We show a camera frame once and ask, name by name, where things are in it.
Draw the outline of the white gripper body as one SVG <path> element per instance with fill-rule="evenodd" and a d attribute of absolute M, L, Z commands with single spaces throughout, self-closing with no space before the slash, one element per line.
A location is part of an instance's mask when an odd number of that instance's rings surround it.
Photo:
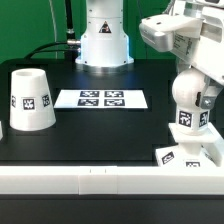
<path fill-rule="evenodd" d="M 170 15 L 202 20 L 198 38 L 175 35 L 172 53 L 224 86 L 224 0 L 174 0 Z"/>

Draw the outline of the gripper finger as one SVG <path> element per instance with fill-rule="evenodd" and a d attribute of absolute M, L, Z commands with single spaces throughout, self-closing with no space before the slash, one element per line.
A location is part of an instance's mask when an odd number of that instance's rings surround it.
<path fill-rule="evenodd" d="M 186 61 L 184 61 L 180 58 L 176 59 L 176 71 L 178 74 L 189 69 L 190 67 L 191 67 L 191 65 L 189 63 L 187 63 Z"/>
<path fill-rule="evenodd" d="M 222 91 L 222 86 L 208 76 L 204 77 L 204 83 L 203 89 L 197 93 L 195 104 L 201 109 L 212 109 L 215 105 L 216 98 Z"/>

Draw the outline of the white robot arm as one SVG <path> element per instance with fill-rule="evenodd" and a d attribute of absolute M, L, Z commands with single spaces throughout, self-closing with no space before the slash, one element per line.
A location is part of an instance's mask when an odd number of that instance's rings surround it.
<path fill-rule="evenodd" d="M 123 0 L 86 0 L 87 28 L 76 62 L 97 72 L 133 61 L 123 31 Z M 224 88 L 224 0 L 171 0 L 166 10 L 141 20 L 143 41 L 179 59 L 178 70 L 193 67 L 206 76 L 196 104 L 214 106 Z"/>

